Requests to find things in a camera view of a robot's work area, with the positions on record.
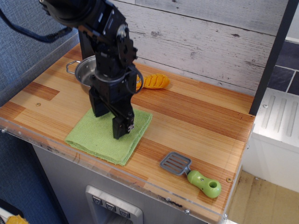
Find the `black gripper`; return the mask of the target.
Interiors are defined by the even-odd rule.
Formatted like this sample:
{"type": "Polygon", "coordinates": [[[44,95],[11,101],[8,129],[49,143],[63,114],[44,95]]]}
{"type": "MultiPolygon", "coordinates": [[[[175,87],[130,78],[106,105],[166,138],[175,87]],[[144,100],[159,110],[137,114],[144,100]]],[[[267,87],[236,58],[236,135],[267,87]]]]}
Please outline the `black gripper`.
{"type": "Polygon", "coordinates": [[[111,112],[113,136],[119,139],[134,129],[134,112],[131,98],[139,91],[136,90],[137,76],[143,77],[135,66],[129,66],[118,77],[108,78],[101,74],[90,77],[92,82],[89,99],[95,117],[101,117],[111,112]]]}

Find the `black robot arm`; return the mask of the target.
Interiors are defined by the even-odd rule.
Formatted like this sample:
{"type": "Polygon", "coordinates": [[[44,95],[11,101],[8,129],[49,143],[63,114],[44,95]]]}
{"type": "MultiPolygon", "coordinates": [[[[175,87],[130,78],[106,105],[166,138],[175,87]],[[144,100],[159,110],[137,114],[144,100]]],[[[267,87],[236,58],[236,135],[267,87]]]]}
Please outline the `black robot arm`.
{"type": "Polygon", "coordinates": [[[42,0],[57,22],[76,28],[93,49],[96,68],[90,77],[89,98],[96,117],[111,112],[113,136],[119,139],[134,128],[131,98],[142,81],[133,61],[137,48],[129,37],[126,18],[107,0],[42,0]]]}

